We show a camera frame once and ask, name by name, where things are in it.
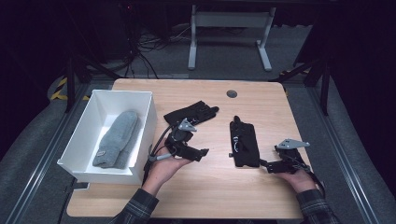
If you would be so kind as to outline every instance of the human hand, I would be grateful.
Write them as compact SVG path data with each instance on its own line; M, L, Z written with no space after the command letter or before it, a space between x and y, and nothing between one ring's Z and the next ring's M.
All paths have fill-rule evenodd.
M164 140L158 145L158 148L164 146ZM160 149L157 156L169 153L166 147ZM151 169L148 173L148 179L142 186L142 189L147 193L156 196L161 186L168 181L181 167L191 163L187 159L176 159L169 157L161 161L155 161L151 165Z
M314 180L304 170L298 170L294 175L289 173L278 173L276 175L288 181L297 193L317 188Z

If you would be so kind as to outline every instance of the person's left hand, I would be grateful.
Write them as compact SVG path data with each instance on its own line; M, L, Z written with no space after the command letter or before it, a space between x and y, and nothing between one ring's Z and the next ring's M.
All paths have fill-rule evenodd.
M164 146L164 140L158 145L159 148ZM166 147L160 149L157 156L169 153ZM142 189L156 196L161 186L168 181L181 167L191 163L187 159L176 159L173 156L166 158L161 161L155 161L151 165L151 169L148 173L148 179L142 186Z

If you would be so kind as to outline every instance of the human arm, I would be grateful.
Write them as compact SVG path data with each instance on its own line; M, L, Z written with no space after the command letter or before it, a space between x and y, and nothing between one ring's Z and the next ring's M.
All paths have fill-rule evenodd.
M163 147L158 155L165 153L168 153L168 150ZM132 199L110 223L146 223L159 201L156 196L161 186L168 181L177 170L190 162L191 161L186 159L176 159L174 157L155 161L149 171L148 179L142 188L137 190Z
M297 201L300 204L304 216L303 223L341 223L323 198L321 192L317 189L311 176L307 174L306 171L298 170L293 175L288 173L279 173L276 175L289 182L297 192Z

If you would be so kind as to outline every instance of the person's right hand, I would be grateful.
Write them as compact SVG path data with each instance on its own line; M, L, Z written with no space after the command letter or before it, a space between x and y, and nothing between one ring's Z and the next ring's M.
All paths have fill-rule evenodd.
M297 193L317 188L311 176L304 170L298 170L294 175L289 173L278 173L276 175L288 181Z

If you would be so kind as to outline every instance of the white metal stand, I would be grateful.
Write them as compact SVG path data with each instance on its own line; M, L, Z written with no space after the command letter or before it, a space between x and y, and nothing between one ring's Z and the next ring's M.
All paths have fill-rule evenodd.
M251 27L263 28L261 40L257 40L257 48L262 57L265 71L271 71L272 67L265 51L265 42L270 33L271 24L275 16L276 8L272 7L269 12L205 12L196 11L196 5L192 6L191 12L191 46L189 57L189 69L195 69L197 53L197 27Z

